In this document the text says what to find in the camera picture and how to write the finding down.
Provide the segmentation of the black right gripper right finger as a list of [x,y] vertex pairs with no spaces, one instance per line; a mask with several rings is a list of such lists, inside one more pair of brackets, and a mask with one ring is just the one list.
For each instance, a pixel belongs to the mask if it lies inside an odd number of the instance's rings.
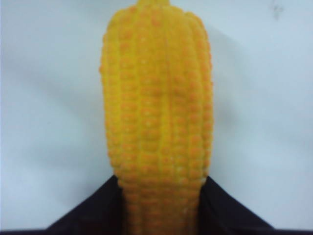
[[312,230],[278,229],[206,178],[198,207],[199,235],[311,235]]

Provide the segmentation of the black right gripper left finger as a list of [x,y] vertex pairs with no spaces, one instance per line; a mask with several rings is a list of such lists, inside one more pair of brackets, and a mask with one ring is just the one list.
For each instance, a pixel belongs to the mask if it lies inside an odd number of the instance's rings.
[[122,191],[110,177],[86,200],[44,229],[4,230],[2,235],[121,235]]

